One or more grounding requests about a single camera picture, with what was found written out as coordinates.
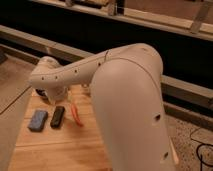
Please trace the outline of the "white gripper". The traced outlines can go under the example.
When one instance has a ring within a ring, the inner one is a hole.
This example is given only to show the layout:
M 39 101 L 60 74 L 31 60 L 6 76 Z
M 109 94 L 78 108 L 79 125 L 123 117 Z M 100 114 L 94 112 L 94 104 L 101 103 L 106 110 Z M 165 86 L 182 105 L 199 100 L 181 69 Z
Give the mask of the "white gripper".
M 54 87 L 44 90 L 45 95 L 47 96 L 48 101 L 51 104 L 55 104 L 59 101 L 63 101 L 67 98 L 68 89 L 66 87 Z

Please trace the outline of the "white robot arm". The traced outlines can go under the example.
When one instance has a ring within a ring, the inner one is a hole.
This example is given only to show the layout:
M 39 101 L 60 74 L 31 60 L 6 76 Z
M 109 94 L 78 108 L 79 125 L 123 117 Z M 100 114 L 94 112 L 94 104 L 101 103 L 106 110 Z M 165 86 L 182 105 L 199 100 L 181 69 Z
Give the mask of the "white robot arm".
M 88 84 L 113 171 L 176 171 L 161 91 L 163 62 L 152 46 L 112 48 L 66 66 L 40 59 L 31 86 L 52 101 L 70 85 Z

